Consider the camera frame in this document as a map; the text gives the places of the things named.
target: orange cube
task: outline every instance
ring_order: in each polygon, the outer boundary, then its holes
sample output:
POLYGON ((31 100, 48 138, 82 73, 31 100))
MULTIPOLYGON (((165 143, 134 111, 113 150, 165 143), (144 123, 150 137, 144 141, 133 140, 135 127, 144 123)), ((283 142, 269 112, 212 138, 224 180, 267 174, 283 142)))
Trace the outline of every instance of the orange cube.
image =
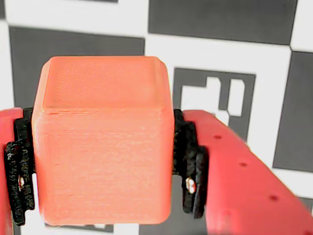
POLYGON ((156 224, 169 216, 174 115, 157 58, 53 57, 32 128, 46 223, 156 224))

